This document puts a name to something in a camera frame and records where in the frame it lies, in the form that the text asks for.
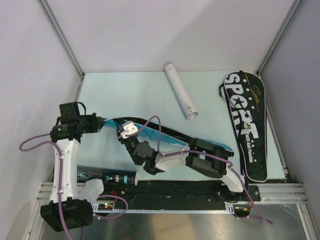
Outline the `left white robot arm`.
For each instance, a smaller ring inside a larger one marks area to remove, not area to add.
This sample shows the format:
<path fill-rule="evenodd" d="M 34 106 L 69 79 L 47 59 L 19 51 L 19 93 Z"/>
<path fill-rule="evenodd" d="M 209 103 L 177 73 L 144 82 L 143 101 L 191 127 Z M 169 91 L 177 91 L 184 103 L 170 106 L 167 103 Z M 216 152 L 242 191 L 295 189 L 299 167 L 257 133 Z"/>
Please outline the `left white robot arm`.
<path fill-rule="evenodd" d="M 55 231 L 66 232 L 93 222 L 93 203 L 111 194 L 111 187 L 100 179 L 89 180 L 79 191 L 77 183 L 77 154 L 84 134 L 101 130 L 96 113 L 81 114 L 81 102 L 60 104 L 60 116 L 50 131 L 55 160 L 53 186 L 49 203 L 41 206 L 40 215 Z"/>

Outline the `white shuttlecock tube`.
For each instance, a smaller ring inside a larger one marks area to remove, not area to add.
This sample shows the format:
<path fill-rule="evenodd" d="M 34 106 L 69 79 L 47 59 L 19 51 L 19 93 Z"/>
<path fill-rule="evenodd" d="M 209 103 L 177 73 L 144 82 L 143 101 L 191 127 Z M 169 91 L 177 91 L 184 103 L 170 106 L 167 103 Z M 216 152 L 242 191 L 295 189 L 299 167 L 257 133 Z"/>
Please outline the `white shuttlecock tube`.
<path fill-rule="evenodd" d="M 164 70 L 177 96 L 185 117 L 188 120 L 195 119 L 199 115 L 199 112 L 196 109 L 175 65 L 173 63 L 168 63 L 165 65 Z"/>

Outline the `blue racket cover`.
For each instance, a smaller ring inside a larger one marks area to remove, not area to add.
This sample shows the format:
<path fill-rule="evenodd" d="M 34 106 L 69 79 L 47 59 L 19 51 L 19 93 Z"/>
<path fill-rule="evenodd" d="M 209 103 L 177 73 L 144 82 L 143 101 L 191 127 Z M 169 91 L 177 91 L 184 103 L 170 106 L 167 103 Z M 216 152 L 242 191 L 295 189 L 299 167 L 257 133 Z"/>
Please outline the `blue racket cover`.
<path fill-rule="evenodd" d="M 104 127 L 110 127 L 116 129 L 122 122 L 132 121 L 138 129 L 141 129 L 142 126 L 148 121 L 145 118 L 135 117 L 135 116 L 122 116 L 122 117 L 112 117 L 107 118 L 103 121 Z M 159 139 L 159 123 L 151 121 L 141 133 L 138 134 L 141 137 L 149 138 L 150 140 L 157 141 Z M 193 139 L 200 139 L 211 144 L 215 144 L 226 149 L 227 152 L 234 155 L 234 151 L 231 147 L 224 143 L 216 142 L 209 139 L 204 139 L 196 137 L 190 134 L 183 133 L 175 128 L 169 127 L 167 125 L 161 125 L 161 134 L 160 140 L 162 143 L 170 145 L 181 145 L 185 146 L 191 143 Z"/>

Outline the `black shuttlecock tube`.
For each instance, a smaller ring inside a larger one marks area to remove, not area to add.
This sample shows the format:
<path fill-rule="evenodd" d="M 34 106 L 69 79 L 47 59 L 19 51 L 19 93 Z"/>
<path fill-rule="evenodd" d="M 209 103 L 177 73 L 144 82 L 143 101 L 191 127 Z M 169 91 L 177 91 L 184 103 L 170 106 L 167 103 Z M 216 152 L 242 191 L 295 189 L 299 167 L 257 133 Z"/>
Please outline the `black shuttlecock tube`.
<path fill-rule="evenodd" d="M 136 171 L 97 168 L 88 166 L 77 167 L 77 181 L 87 182 L 93 179 L 101 179 L 104 184 L 137 185 L 138 175 Z"/>

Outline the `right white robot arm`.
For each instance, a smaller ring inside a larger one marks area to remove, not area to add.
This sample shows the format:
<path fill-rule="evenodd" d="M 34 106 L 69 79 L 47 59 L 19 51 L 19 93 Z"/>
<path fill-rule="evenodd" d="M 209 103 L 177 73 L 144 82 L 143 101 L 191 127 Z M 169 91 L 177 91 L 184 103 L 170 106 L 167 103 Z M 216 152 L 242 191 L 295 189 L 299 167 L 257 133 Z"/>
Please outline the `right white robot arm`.
<path fill-rule="evenodd" d="M 220 145 L 199 138 L 192 139 L 178 150 L 160 153 L 137 135 L 127 136 L 127 130 L 118 130 L 117 138 L 129 153 L 133 163 L 143 166 L 148 174 L 156 175 L 170 169 L 188 167 L 206 177 L 222 181 L 238 201 L 249 195 L 245 178 L 232 167 L 229 158 L 234 152 Z"/>

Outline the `black racket cover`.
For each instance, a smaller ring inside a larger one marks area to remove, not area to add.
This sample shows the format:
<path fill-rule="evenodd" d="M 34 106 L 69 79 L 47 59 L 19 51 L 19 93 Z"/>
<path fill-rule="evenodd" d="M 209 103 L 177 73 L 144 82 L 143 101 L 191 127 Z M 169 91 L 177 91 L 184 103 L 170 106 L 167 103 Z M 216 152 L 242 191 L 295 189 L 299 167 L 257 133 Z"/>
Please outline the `black racket cover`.
<path fill-rule="evenodd" d="M 246 71 L 229 73 L 218 87 L 237 143 L 241 173 L 250 181 L 268 179 L 266 91 L 262 80 Z"/>

